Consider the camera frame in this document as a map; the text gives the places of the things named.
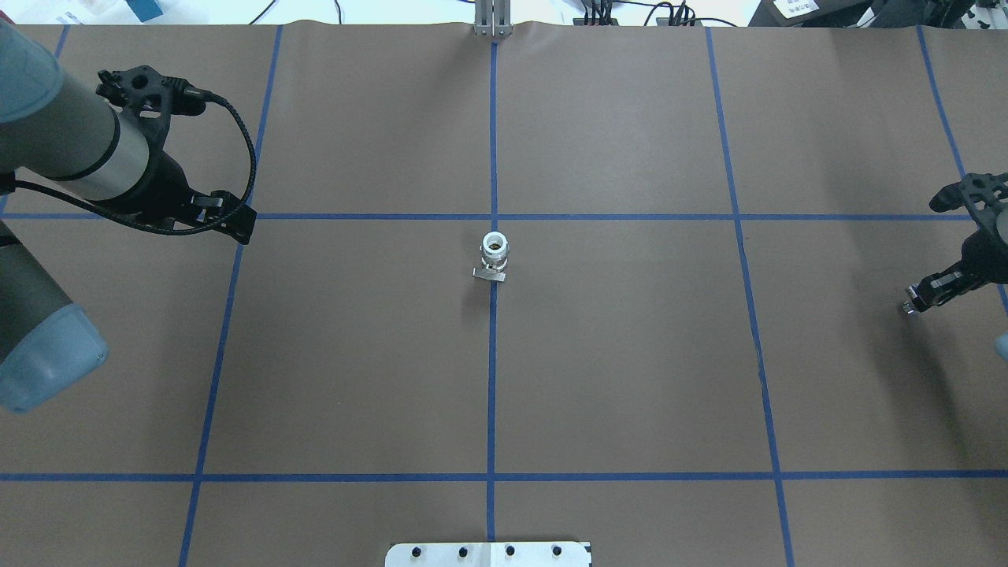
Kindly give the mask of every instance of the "cable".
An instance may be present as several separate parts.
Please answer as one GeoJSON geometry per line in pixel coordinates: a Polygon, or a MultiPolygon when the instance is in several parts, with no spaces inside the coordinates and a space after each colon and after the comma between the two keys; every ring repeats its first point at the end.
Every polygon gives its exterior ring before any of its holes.
{"type": "Polygon", "coordinates": [[[728,25],[730,25],[732,27],[738,27],[734,23],[732,23],[732,22],[730,22],[728,20],[723,20],[721,18],[689,18],[687,20],[683,20],[682,23],[680,23],[679,25],[687,25],[687,24],[692,23],[695,21],[720,21],[721,23],[727,23],[728,25]]]}
{"type": "Polygon", "coordinates": [[[259,18],[266,15],[266,12],[268,12],[269,9],[273,7],[273,4],[276,4],[276,0],[269,0],[269,5],[263,8],[262,11],[259,12],[259,15],[253,18],[252,21],[249,22],[249,25],[252,25],[253,23],[259,21],[259,18]]]}
{"type": "Polygon", "coordinates": [[[675,10],[675,6],[672,6],[668,2],[658,2],[657,4],[651,4],[651,11],[647,13],[647,17],[644,18],[644,25],[646,26],[648,22],[651,21],[651,16],[654,15],[654,11],[662,6],[668,6],[668,18],[672,18],[672,12],[675,10]]]}
{"type": "Polygon", "coordinates": [[[91,203],[88,203],[87,201],[82,201],[80,199],[77,199],[76,197],[71,197],[66,193],[56,191],[54,189],[50,189],[43,185],[38,185],[25,181],[15,181],[14,187],[19,189],[27,189],[28,191],[34,191],[36,193],[41,193],[42,195],[47,195],[49,197],[52,197],[53,199],[58,199],[64,203],[69,203],[71,205],[74,205],[75,207],[84,209],[89,213],[94,213],[100,217],[104,217],[114,223],[118,223],[123,226],[139,230],[141,232],[149,232],[151,234],[161,234],[165,236],[186,236],[190,234],[200,234],[201,232],[214,230],[215,228],[228,222],[228,220],[230,220],[233,216],[235,216],[238,213],[239,210],[241,210],[242,206],[248,204],[249,197],[252,196],[252,188],[255,186],[255,173],[256,173],[257,160],[255,156],[255,145],[253,145],[252,143],[252,136],[249,135],[248,128],[245,127],[245,122],[242,121],[242,117],[238,115],[238,111],[235,110],[235,107],[231,106],[231,103],[229,103],[227,99],[225,99],[220,95],[217,95],[210,91],[204,91],[204,92],[206,93],[205,96],[208,102],[212,102],[218,106],[224,107],[231,114],[231,117],[235,119],[235,123],[238,124],[238,129],[242,131],[242,137],[245,138],[245,146],[248,148],[249,151],[249,180],[248,184],[245,186],[245,193],[242,194],[241,202],[230,213],[222,217],[218,217],[213,222],[201,224],[196,228],[186,228],[183,230],[156,228],[138,223],[128,217],[123,217],[109,213],[104,209],[102,209],[101,207],[97,207],[91,203]]]}
{"type": "Polygon", "coordinates": [[[634,4],[635,6],[647,6],[648,8],[651,8],[651,7],[654,6],[654,4],[646,4],[644,2],[633,2],[631,0],[612,0],[612,2],[615,2],[617,4],[634,4]]]}

